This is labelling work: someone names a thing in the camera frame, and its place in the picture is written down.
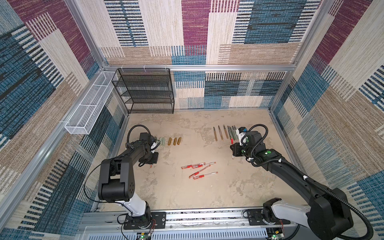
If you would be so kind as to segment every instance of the white mesh shelf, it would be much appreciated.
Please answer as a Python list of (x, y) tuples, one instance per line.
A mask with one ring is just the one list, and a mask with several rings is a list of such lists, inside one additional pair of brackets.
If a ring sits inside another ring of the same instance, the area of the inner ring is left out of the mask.
[(70, 134), (89, 134), (113, 89), (115, 72), (102, 72), (65, 124)]

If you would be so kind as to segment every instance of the black wire rack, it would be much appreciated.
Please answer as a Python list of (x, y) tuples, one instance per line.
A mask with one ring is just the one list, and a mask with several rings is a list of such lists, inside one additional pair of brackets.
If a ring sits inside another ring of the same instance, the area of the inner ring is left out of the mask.
[(167, 68), (119, 68), (112, 81), (128, 113), (173, 113), (170, 71)]

